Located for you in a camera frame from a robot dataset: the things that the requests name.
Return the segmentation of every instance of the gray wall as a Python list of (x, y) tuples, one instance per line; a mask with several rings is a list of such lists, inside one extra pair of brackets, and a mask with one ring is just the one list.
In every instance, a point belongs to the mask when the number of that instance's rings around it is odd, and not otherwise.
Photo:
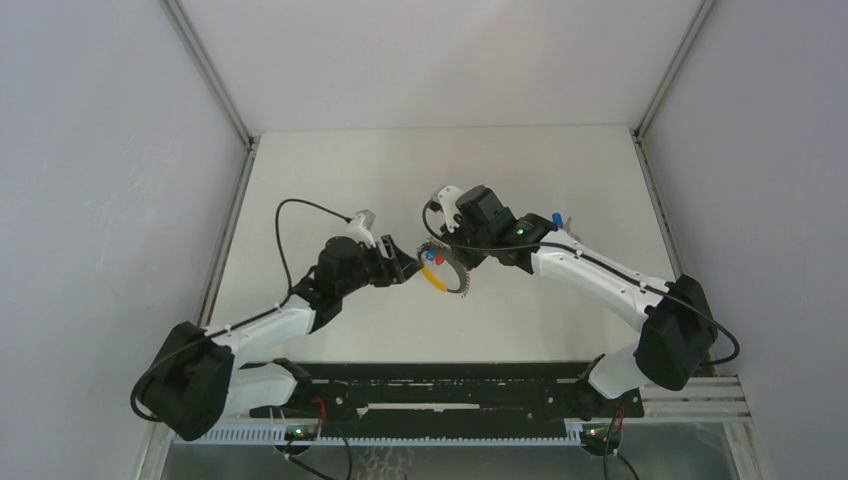
[(0, 477), (126, 478), (241, 146), (153, 0), (0, 3)]
[(779, 479), (844, 478), (848, 2), (719, 4), (650, 133)]

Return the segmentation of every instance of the blue cap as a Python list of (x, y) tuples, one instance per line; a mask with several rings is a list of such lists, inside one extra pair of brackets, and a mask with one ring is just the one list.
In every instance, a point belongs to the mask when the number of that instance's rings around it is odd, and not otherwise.
[(562, 215), (555, 213), (555, 214), (551, 215), (551, 220), (554, 221), (557, 228), (559, 228), (560, 230), (565, 228), (565, 223), (562, 221)]

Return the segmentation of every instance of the black cable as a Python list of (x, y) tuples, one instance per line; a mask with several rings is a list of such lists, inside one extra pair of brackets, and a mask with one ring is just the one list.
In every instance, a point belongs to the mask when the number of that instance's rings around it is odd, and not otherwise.
[[(320, 416), (316, 417), (315, 414), (307, 412), (305, 410), (297, 410), (297, 409), (288, 408), (288, 407), (283, 407), (283, 409), (288, 410), (290, 412), (297, 412), (299, 414), (306, 414), (307, 416), (312, 417), (312, 418), (322, 418)], [(345, 444), (345, 452), (347, 453), (347, 476), (345, 476), (345, 480), (350, 480), (351, 475), (353, 475), (353, 449), (351, 449), (350, 442), (348, 441), (345, 434), (342, 433), (342, 431), (339, 429), (339, 427), (336, 427), (335, 425), (330, 425), (330, 426), (333, 427), (333, 430), (338, 432), (339, 436), (342, 437), (342, 442), (344, 442), (344, 444)], [(287, 452), (288, 452), (288, 449), (291, 446), (292, 442), (294, 442), (294, 437), (289, 439), (288, 443), (286, 444), (286, 447), (283, 449), (283, 454), (286, 455), (286, 460), (291, 461), (292, 463), (294, 463), (298, 467), (306, 470), (307, 472), (315, 475), (316, 477), (323, 478), (324, 480), (335, 480), (333, 477), (330, 477), (329, 475), (321, 473), (318, 470), (315, 470), (314, 468), (310, 467), (309, 465), (303, 463), (299, 459), (297, 459), (297, 458), (295, 458), (291, 455), (288, 455)]]
[(287, 198), (280, 202), (279, 205), (277, 205), (277, 211), (274, 213), (274, 235), (277, 238), (277, 251), (280, 253), (280, 261), (283, 262), (283, 271), (286, 272), (286, 284), (288, 285), (288, 287), (286, 288), (286, 292), (288, 292), (292, 287), (292, 278), (291, 272), (289, 271), (289, 264), (288, 262), (286, 262), (286, 254), (283, 253), (283, 241), (280, 239), (280, 211), (283, 209), (283, 206), (288, 203), (301, 203), (303, 205), (308, 205), (312, 208), (317, 208), (322, 212), (326, 212), (330, 215), (333, 215), (334, 217), (341, 218), (347, 223), (350, 223), (350, 221), (353, 220), (352, 218), (342, 215), (339, 212), (335, 212), (327, 207), (318, 205), (315, 202), (310, 202), (309, 200), (303, 200), (301, 198)]
[(639, 474), (638, 474), (638, 473), (636, 473), (636, 469), (635, 469), (635, 468), (633, 468), (633, 465), (631, 465), (631, 464), (630, 464), (630, 462), (628, 462), (628, 461), (627, 461), (627, 459), (626, 459), (626, 458), (624, 458), (624, 455), (622, 455), (621, 453), (619, 453), (619, 454), (617, 454), (616, 456), (618, 457), (618, 459), (619, 459), (619, 460), (621, 460), (621, 463), (623, 463), (624, 465), (626, 465), (626, 466), (627, 466), (627, 468), (628, 468), (628, 469), (630, 469), (630, 473), (632, 473), (632, 474), (633, 474), (633, 478), (634, 478), (635, 480), (639, 480)]
[[(507, 252), (507, 251), (512, 251), (512, 250), (524, 250), (524, 249), (528, 249), (528, 248), (549, 247), (549, 248), (558, 248), (560, 250), (565, 250), (566, 252), (571, 253), (571, 254), (575, 254), (575, 255), (577, 254), (577, 250), (575, 248), (572, 248), (568, 245), (563, 245), (561, 243), (554, 243), (554, 242), (538, 242), (538, 243), (529, 243), (527, 245), (518, 245), (518, 246), (512, 246), (512, 247), (491, 247), (491, 248), (466, 247), (464, 245), (456, 245), (456, 244), (453, 244), (453, 243), (446, 241), (441, 235), (434, 232), (432, 227), (430, 227), (430, 224), (427, 222), (428, 205), (429, 205), (429, 202), (426, 203), (424, 205), (424, 208), (421, 210), (421, 220), (424, 222), (424, 228), (427, 230), (427, 233), (429, 233), (433, 238), (435, 238), (436, 240), (444, 243), (445, 245), (447, 245), (451, 248), (472, 250), (472, 251), (477, 251), (477, 252)], [(610, 266), (610, 265), (607, 265), (603, 261), (601, 261), (597, 258), (594, 258), (591, 255), (587, 255), (585, 252), (583, 252), (580, 255), (580, 258), (583, 259), (583, 260), (586, 260), (587, 262), (593, 263), (600, 268), (603, 268), (604, 270), (610, 272), (611, 274), (619, 277), (620, 279), (622, 279), (623, 281), (625, 281), (625, 282), (627, 282), (631, 285), (638, 286), (640, 288), (642, 287), (641, 282), (639, 280), (637, 280), (635, 278), (631, 278), (629, 275), (618, 270), (617, 268)], [(669, 295), (666, 292), (655, 289), (655, 288), (651, 287), (650, 285), (645, 285), (644, 289), (646, 291), (649, 291), (651, 293), (659, 295), (663, 298), (668, 298), (669, 300), (676, 302), (676, 303), (682, 305), (683, 307), (691, 310), (692, 312), (695, 313), (695, 315), (698, 315), (699, 317), (703, 318), (704, 320), (709, 322), (713, 327), (715, 327), (716, 330), (718, 330), (722, 334), (724, 334), (727, 337), (727, 339), (730, 340), (730, 343), (733, 344), (733, 353), (731, 353), (730, 355), (728, 355), (726, 357), (720, 358), (718, 360), (711, 360), (711, 361), (707, 361), (707, 362), (702, 362), (701, 365), (700, 365), (701, 367), (710, 367), (710, 366), (728, 363), (728, 362), (733, 361), (734, 359), (736, 359), (736, 357), (739, 356), (739, 353), (742, 350), (742, 347), (739, 345), (739, 340), (737, 340), (736, 336), (733, 335), (732, 333), (730, 333), (730, 331), (727, 328), (725, 328), (724, 325), (718, 323), (715, 319), (713, 319), (711, 316), (707, 315), (705, 312), (698, 310), (697, 308), (690, 305), (689, 303), (686, 303), (683, 300), (680, 300), (679, 298), (675, 298), (675, 297)]]
[(612, 440), (612, 427), (615, 425), (615, 421), (621, 415), (621, 404), (616, 407), (615, 415), (612, 416), (610, 420), (610, 426), (607, 428), (607, 438), (604, 442), (604, 480), (609, 480), (609, 462), (607, 462), (607, 457), (609, 456), (609, 442)]

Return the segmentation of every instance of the red object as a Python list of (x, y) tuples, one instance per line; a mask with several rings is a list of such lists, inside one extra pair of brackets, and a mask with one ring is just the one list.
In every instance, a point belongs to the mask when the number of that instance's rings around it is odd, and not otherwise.
[(322, 399), (321, 397), (313, 398), (312, 402), (310, 403), (317, 403), (321, 405), (321, 418), (318, 419), (318, 425), (316, 425), (318, 430), (321, 430), (321, 427), (324, 426), (324, 420), (327, 419), (327, 405), (324, 403), (324, 399)]

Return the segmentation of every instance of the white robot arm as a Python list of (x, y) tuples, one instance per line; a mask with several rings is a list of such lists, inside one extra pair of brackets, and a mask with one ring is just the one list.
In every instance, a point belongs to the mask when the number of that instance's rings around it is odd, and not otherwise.
[[(441, 233), (427, 225), (427, 210), (445, 215)], [(701, 365), (717, 336), (698, 282), (667, 282), (627, 268), (581, 244), (539, 215), (516, 219), (491, 189), (437, 190), (422, 216), (430, 234), (468, 270), (487, 257), (532, 275), (564, 282), (616, 312), (641, 337), (602, 355), (578, 381), (575, 407), (591, 416), (600, 397), (615, 399), (647, 383), (680, 390)]]
[[(136, 415), (162, 421), (191, 441), (221, 417), (288, 402), (298, 369), (291, 362), (273, 363), (273, 347), (329, 323), (350, 293), (403, 283), (421, 269), (391, 236), (378, 244), (370, 231), (373, 221), (370, 211), (358, 212), (344, 235), (327, 241), (317, 264), (273, 308), (208, 330), (189, 322), (174, 327), (133, 388)], [(245, 368), (248, 364), (260, 366)], [(141, 412), (137, 401), (155, 416)]]

